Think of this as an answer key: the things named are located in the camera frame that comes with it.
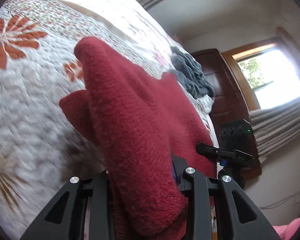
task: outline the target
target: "window frame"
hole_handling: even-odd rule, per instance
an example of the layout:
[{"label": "window frame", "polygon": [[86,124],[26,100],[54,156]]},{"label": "window frame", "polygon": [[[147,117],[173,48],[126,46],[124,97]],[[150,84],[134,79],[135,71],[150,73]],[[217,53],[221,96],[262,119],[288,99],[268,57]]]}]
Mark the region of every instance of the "window frame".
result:
[{"label": "window frame", "polygon": [[287,59],[293,63],[293,65],[296,67],[296,74],[300,80],[300,68],[298,63],[293,58],[287,44],[280,37],[254,42],[222,53],[224,60],[227,62],[228,67],[237,82],[249,111],[260,109],[260,105],[253,89],[250,87],[248,81],[243,75],[237,61],[257,56],[260,53],[272,49],[279,49],[287,57]]}]

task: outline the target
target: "window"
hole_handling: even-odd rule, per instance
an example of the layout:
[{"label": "window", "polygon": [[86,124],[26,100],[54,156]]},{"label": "window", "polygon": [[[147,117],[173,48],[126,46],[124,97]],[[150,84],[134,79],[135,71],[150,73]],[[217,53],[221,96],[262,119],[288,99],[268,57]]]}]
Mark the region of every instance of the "window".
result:
[{"label": "window", "polygon": [[299,73],[280,38],[249,44],[222,55],[249,110],[272,108],[300,96]]},{"label": "window", "polygon": [[300,96],[300,80],[294,66],[279,49],[237,63],[261,109],[279,106]]}]

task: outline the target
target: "red knit fabric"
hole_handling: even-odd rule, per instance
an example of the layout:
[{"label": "red knit fabric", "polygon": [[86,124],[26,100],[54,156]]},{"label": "red knit fabric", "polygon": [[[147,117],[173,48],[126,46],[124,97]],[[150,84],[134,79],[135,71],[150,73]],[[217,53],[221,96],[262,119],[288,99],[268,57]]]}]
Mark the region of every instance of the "red knit fabric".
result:
[{"label": "red knit fabric", "polygon": [[86,90],[61,99],[60,107],[104,153],[116,238],[180,239],[187,201],[172,177],[171,154],[216,176],[216,163],[195,150],[199,142],[212,145],[199,115],[173,74],[155,79],[93,37],[83,38],[74,53]]}]

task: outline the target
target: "black bracket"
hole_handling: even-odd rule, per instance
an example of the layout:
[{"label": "black bracket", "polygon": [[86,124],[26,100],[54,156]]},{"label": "black bracket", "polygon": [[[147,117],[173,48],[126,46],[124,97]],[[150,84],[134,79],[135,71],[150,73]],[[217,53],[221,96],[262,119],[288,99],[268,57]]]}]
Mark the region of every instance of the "black bracket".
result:
[{"label": "black bracket", "polygon": [[254,158],[252,155],[239,150],[227,150],[224,148],[215,148],[205,143],[198,143],[196,147],[197,153],[207,158],[216,159],[224,168],[219,171],[218,178],[222,175],[231,176],[243,189],[245,179],[241,175],[243,167],[253,167]]},{"label": "black bracket", "polygon": [[[208,178],[186,161],[173,157],[177,185],[188,197],[184,240],[211,240],[210,196],[214,198],[218,240],[280,240],[262,212],[231,176]],[[92,197],[90,240],[115,240],[108,205],[106,172],[93,179],[72,177],[44,207],[20,240],[83,240],[88,197]],[[293,236],[300,240],[300,228]]]}]

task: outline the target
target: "white wall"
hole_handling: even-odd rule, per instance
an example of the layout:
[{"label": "white wall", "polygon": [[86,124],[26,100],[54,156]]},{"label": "white wall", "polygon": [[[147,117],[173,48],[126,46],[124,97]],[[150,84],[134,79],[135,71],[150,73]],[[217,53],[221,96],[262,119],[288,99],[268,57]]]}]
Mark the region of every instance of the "white wall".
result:
[{"label": "white wall", "polygon": [[224,26],[212,32],[183,42],[184,48],[192,53],[204,49],[216,48],[225,52],[256,41],[262,41],[275,36],[276,24],[258,22],[241,23]]},{"label": "white wall", "polygon": [[[262,164],[262,175],[246,183],[245,192],[257,206],[267,206],[300,190],[300,136]],[[300,195],[262,212],[272,225],[285,225],[300,215]]]},{"label": "white wall", "polygon": [[243,21],[271,23],[281,13],[281,0],[163,0],[148,12],[168,34],[185,42]]},{"label": "white wall", "polygon": [[183,41],[190,53],[216,48],[220,52],[265,40],[276,36],[275,30],[282,26],[300,46],[300,9],[293,0],[281,0],[281,14],[260,21],[238,19],[237,25],[226,25],[211,32]]},{"label": "white wall", "polygon": [[300,45],[300,9],[293,0],[281,0],[282,27]]}]

